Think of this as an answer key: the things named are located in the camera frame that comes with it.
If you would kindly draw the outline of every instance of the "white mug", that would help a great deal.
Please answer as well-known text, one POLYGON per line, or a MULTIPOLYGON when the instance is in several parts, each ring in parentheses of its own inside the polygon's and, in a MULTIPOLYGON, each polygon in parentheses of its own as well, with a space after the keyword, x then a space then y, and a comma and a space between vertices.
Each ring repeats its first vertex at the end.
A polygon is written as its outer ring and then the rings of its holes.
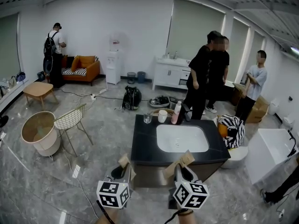
POLYGON ((158 121, 160 123, 164 123, 167 118, 167 111, 166 110, 160 110, 158 115, 158 121))

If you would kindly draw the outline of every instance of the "soap bottle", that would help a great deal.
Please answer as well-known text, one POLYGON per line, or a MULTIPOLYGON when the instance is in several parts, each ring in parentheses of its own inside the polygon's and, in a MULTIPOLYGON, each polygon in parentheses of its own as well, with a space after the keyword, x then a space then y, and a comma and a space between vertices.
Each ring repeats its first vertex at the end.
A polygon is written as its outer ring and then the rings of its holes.
POLYGON ((171 122, 175 125, 178 121, 178 115, 179 115, 179 112, 181 110, 181 107, 182 107, 182 101, 178 101, 178 103, 176 104, 176 107, 174 108, 174 113, 172 115, 172 118, 171 118, 171 122))

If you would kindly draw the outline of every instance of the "wooden stool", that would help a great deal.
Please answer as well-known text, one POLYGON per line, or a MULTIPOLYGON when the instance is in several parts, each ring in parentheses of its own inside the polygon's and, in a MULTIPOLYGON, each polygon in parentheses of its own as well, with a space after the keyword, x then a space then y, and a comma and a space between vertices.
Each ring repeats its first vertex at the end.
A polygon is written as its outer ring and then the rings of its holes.
POLYGON ((32 84, 25 87, 23 92, 26 95, 28 105, 30 105, 28 97, 31 97, 36 100, 40 100, 42 103, 43 110, 45 110, 43 99, 50 93, 53 95, 56 103, 59 103, 56 96, 54 95, 52 84, 47 84, 43 82, 33 82, 32 84))

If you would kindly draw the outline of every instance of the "black t-shirt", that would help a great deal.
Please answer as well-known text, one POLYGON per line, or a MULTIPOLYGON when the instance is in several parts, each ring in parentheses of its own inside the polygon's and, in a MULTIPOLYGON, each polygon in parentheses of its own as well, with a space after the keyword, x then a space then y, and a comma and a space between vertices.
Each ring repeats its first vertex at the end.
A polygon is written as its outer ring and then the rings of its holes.
POLYGON ((209 82, 222 82, 224 70, 229 65, 229 54, 226 51, 211 51, 209 82))
MULTIPOLYGON (((199 88, 205 87, 207 83, 208 70, 210 64, 210 54, 211 51, 209 47, 202 46, 199 49, 197 55, 189 64, 189 67, 196 72, 196 78, 199 84, 199 88)), ((187 81, 187 87, 193 87, 193 79, 191 73, 187 81)))

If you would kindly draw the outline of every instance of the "man in light blue shirt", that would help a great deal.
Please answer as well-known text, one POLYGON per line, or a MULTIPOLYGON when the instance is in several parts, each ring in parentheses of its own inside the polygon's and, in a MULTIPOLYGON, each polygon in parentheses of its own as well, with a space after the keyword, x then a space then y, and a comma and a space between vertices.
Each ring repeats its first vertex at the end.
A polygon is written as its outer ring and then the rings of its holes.
POLYGON ((257 65, 251 66, 246 72, 248 80, 235 113, 235 116, 239 117, 244 122, 246 121, 257 98, 260 96, 263 84, 267 79, 267 70, 264 65, 266 58, 266 52, 259 50, 256 56, 257 65))

